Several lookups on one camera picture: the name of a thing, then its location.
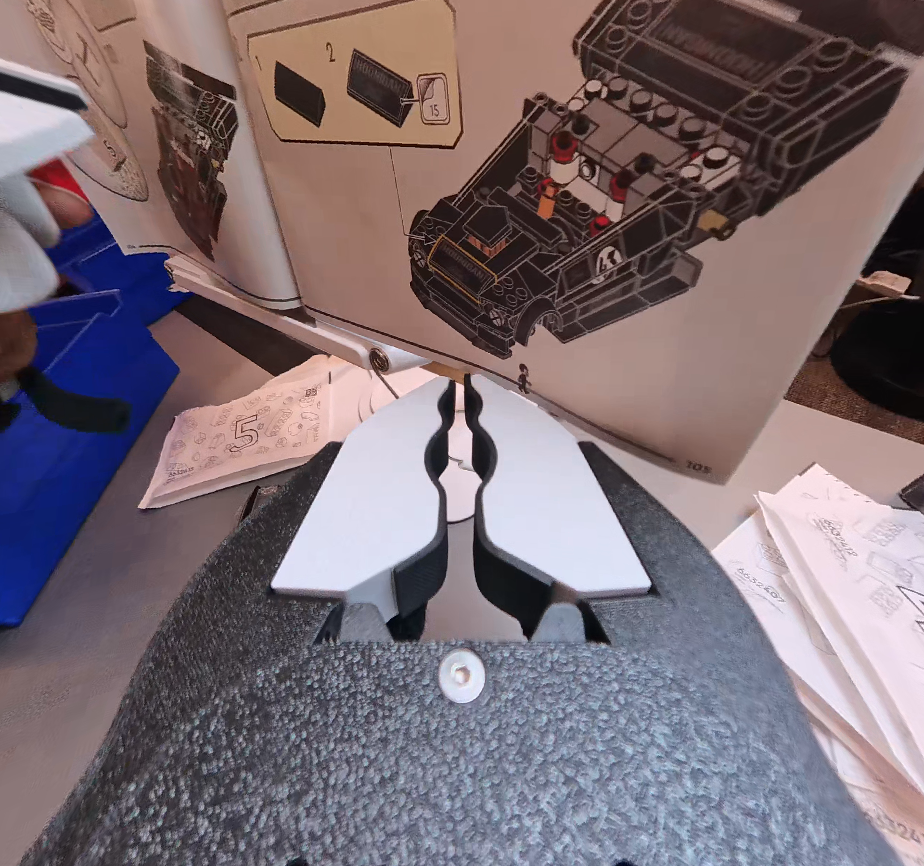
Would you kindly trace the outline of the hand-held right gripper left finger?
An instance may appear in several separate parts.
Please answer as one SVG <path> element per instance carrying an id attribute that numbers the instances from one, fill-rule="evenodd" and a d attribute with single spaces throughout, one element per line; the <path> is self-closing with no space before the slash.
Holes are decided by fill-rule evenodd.
<path id="1" fill-rule="evenodd" d="M 400 569 L 431 554 L 446 531 L 442 449 L 452 381 L 429 382 L 377 410 L 341 444 L 271 580 L 280 595 L 347 604 L 420 605 Z"/>

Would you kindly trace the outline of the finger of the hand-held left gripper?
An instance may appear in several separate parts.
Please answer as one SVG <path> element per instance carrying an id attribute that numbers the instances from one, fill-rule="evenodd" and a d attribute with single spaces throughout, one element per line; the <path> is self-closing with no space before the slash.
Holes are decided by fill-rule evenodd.
<path id="1" fill-rule="evenodd" d="M 93 138 L 88 100 L 64 77 L 24 65 L 1 67 L 1 178 L 24 174 Z"/>

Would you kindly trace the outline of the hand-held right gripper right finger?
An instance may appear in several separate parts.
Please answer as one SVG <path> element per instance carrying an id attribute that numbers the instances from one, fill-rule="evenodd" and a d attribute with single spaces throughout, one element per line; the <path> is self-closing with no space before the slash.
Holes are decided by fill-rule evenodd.
<path id="1" fill-rule="evenodd" d="M 469 378 L 476 527 L 488 553 L 578 598 L 647 595 L 652 580 L 576 438 L 525 398 Z"/>

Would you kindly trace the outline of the blue plastic bin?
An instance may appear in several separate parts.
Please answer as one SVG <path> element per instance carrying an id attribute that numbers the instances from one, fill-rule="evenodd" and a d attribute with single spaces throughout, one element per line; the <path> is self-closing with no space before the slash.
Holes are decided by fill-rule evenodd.
<path id="1" fill-rule="evenodd" d="M 160 247 L 125 255 L 99 216 L 50 252 L 71 288 L 32 308 L 31 365 L 63 391 L 131 408 L 119 433 L 66 429 L 19 390 L 1 445 L 1 623 L 16 627 L 179 374 L 149 329 L 180 302 Z"/>

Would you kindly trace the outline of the lego instruction booklet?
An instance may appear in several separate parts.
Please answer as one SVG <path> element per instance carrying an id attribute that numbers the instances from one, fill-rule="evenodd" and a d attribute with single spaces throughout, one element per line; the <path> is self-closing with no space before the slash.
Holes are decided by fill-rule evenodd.
<path id="1" fill-rule="evenodd" d="M 922 0 L 13 0 L 129 253 L 727 478 L 922 172 Z"/>

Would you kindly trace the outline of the white printed paper bag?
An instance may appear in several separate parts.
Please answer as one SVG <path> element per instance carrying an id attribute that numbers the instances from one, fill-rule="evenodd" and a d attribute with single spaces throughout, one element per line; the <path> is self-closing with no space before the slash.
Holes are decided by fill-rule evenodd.
<path id="1" fill-rule="evenodd" d="M 315 355 L 234 400 L 184 410 L 173 421 L 139 509 L 174 505 L 307 462 L 355 423 L 368 375 Z"/>

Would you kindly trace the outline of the crumpled white paper bags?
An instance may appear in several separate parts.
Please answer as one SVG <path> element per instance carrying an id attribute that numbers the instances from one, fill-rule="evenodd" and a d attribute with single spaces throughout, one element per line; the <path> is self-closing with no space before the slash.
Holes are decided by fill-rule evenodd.
<path id="1" fill-rule="evenodd" d="M 817 464 L 755 499 L 712 556 L 855 802 L 903 864 L 922 864 L 922 514 Z"/>

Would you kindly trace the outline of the black office chair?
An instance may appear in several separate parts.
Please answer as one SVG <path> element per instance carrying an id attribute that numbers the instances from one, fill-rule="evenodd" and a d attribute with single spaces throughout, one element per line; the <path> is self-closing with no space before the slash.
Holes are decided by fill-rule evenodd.
<path id="1" fill-rule="evenodd" d="M 923 190 L 912 191 L 873 249 L 861 274 L 888 272 L 909 278 L 916 300 L 871 304 L 834 343 L 837 375 L 868 402 L 923 419 Z"/>

